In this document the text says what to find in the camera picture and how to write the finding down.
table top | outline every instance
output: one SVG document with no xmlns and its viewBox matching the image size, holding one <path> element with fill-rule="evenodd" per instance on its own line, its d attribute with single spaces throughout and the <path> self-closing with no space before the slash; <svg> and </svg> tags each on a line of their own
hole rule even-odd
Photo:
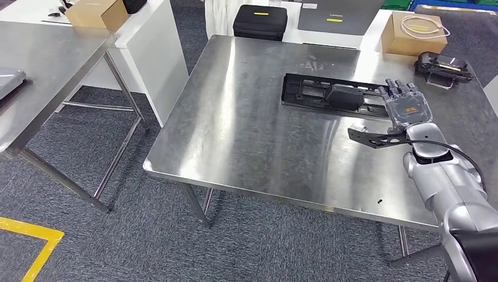
<svg viewBox="0 0 498 282">
<path fill-rule="evenodd" d="M 436 231 L 400 145 L 349 140 L 354 123 L 386 132 L 387 119 L 281 103 L 286 73 L 384 84 L 415 82 L 449 143 L 481 164 L 496 207 L 498 120 L 477 79 L 451 90 L 413 73 L 415 57 L 214 36 L 160 132 L 144 169 L 152 176 Z"/>
<path fill-rule="evenodd" d="M 0 21 L 0 66 L 26 80 L 0 100 L 0 159 L 23 148 L 114 42 L 106 29 Z"/>
<path fill-rule="evenodd" d="M 138 12 L 130 15 L 126 22 L 124 22 L 116 31 L 116 42 L 114 43 L 114 46 L 126 49 L 128 42 L 135 36 L 137 31 L 149 21 L 158 7 L 163 3 L 164 0 L 148 0 Z M 70 26 L 66 16 L 56 18 L 48 16 L 48 14 L 57 9 L 59 5 L 60 3 L 54 0 L 16 0 L 0 11 L 0 21 Z"/>
</svg>

black case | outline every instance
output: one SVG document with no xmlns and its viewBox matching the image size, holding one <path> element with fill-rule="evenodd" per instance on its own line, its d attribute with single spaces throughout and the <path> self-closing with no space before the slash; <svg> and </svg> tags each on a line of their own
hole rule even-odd
<svg viewBox="0 0 498 282">
<path fill-rule="evenodd" d="M 238 37 L 282 41 L 287 27 L 287 10 L 280 7 L 242 5 L 234 21 Z"/>
<path fill-rule="evenodd" d="M 123 0 L 124 7 L 126 8 L 126 12 L 128 14 L 135 14 L 138 12 L 147 0 Z"/>
</svg>

yellow floor tape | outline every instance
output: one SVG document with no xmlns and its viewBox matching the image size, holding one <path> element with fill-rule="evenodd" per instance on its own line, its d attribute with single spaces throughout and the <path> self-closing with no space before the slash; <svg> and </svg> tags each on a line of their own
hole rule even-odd
<svg viewBox="0 0 498 282">
<path fill-rule="evenodd" d="M 50 229 L 47 227 L 25 223 L 13 219 L 7 219 L 5 217 L 0 217 L 0 229 L 4 229 L 7 231 L 31 237 L 36 237 L 47 241 L 47 243 L 40 251 L 40 253 L 36 257 L 31 267 L 29 268 L 26 275 L 24 275 L 24 278 L 22 279 L 23 282 L 34 281 L 34 279 L 42 269 L 43 265 L 47 261 L 48 257 L 52 253 L 55 246 L 64 236 L 64 232 L 59 230 Z"/>
</svg>

white cable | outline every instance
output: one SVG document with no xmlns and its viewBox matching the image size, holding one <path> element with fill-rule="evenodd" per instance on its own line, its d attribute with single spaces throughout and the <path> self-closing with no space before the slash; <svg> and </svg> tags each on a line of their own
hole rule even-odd
<svg viewBox="0 0 498 282">
<path fill-rule="evenodd" d="M 409 19 L 423 19 L 424 21 L 429 21 L 429 22 L 434 23 L 437 26 L 437 28 L 434 29 L 434 30 L 432 30 L 432 31 L 417 31 L 417 30 L 412 29 L 412 28 L 410 28 L 409 26 L 406 25 L 405 22 L 408 21 Z M 413 33 L 418 33 L 418 34 L 432 34 L 432 33 L 439 32 L 441 29 L 443 29 L 444 32 L 447 32 L 447 33 L 443 34 L 443 35 L 436 35 L 436 36 L 429 36 L 429 37 L 416 36 L 416 35 L 413 35 L 413 34 L 410 33 L 410 32 L 413 32 Z M 425 16 L 406 16 L 406 17 L 404 17 L 403 20 L 401 21 L 401 30 L 403 30 L 404 33 L 406 33 L 409 36 L 411 36 L 413 38 L 416 38 L 416 39 L 440 38 L 440 37 L 449 36 L 451 34 L 450 31 L 447 28 L 445 28 L 440 22 L 436 22 L 433 19 L 427 18 Z"/>
</svg>

black cable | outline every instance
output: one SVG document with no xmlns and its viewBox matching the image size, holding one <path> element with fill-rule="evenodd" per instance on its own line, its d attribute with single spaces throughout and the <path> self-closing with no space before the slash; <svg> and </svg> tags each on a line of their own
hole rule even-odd
<svg viewBox="0 0 498 282">
<path fill-rule="evenodd" d="M 448 280 L 450 280 L 450 271 L 446 270 L 446 275 L 445 278 L 443 279 L 443 282 L 448 282 Z"/>
<path fill-rule="evenodd" d="M 481 177 L 481 184 L 483 186 L 484 192 L 487 191 L 486 190 L 486 183 L 484 182 L 484 174 L 482 173 L 481 168 L 477 165 L 477 163 L 471 157 L 469 157 L 466 153 L 463 153 L 461 150 L 459 150 L 457 148 L 451 147 L 450 145 L 445 144 L 445 143 L 441 143 L 441 142 L 437 142 L 437 141 L 431 141 L 431 140 L 407 140 L 407 141 L 401 141 L 401 142 L 384 142 L 384 143 L 385 144 L 390 144 L 390 145 L 413 144 L 413 143 L 427 143 L 427 144 L 433 144 L 433 145 L 443 146 L 443 147 L 445 147 L 447 149 L 450 149 L 450 150 L 456 152 L 457 154 L 461 155 L 464 159 L 468 160 L 469 163 L 472 164 L 472 166 L 474 166 L 474 168 L 476 169 L 477 173 Z"/>
</svg>

